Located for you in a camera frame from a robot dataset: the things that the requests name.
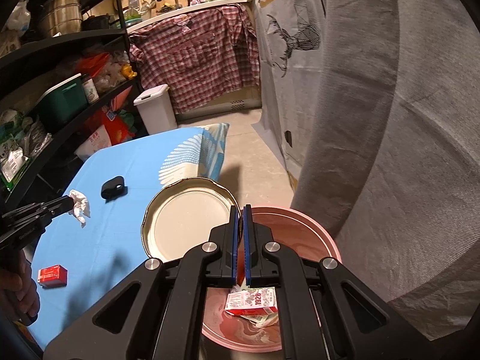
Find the green storage bin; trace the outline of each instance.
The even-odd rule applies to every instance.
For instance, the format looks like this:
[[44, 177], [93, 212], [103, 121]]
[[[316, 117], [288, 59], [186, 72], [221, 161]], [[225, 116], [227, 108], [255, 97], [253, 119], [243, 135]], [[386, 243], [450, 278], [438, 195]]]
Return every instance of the green storage bin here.
[[88, 107], [80, 74], [51, 87], [37, 102], [30, 116], [37, 115], [47, 132], [55, 133]]

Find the plaid cloth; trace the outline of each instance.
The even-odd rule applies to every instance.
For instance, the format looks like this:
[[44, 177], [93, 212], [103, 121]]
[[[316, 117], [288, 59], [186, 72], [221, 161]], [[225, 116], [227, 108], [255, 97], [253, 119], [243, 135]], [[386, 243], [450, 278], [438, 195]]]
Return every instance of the plaid cloth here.
[[260, 83], [257, 38], [239, 4], [178, 15], [132, 32], [130, 57], [145, 89], [170, 87], [177, 114]]

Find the white trash can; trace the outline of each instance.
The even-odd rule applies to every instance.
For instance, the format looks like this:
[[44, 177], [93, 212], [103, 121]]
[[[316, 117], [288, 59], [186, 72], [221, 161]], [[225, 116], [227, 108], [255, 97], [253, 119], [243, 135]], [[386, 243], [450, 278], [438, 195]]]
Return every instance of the white trash can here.
[[133, 104], [138, 107], [149, 135], [177, 128], [168, 85], [147, 89], [133, 101]]

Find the black pot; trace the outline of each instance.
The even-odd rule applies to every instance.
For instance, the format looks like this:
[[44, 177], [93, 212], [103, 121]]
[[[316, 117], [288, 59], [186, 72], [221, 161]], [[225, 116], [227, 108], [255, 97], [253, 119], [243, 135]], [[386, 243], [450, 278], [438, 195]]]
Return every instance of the black pot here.
[[108, 30], [110, 28], [110, 15], [90, 16], [82, 22], [82, 30]]

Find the beige tile floor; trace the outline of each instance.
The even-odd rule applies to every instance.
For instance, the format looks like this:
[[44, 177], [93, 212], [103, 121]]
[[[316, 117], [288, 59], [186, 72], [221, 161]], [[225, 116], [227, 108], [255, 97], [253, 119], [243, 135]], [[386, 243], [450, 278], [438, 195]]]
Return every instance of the beige tile floor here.
[[[229, 123], [225, 161], [219, 183], [230, 190], [240, 207], [276, 205], [289, 207], [293, 192], [285, 169], [255, 132], [252, 124], [260, 120], [262, 110], [232, 112], [181, 124], [203, 126]], [[280, 360], [281, 352], [245, 353], [229, 350], [205, 339], [206, 360]]]

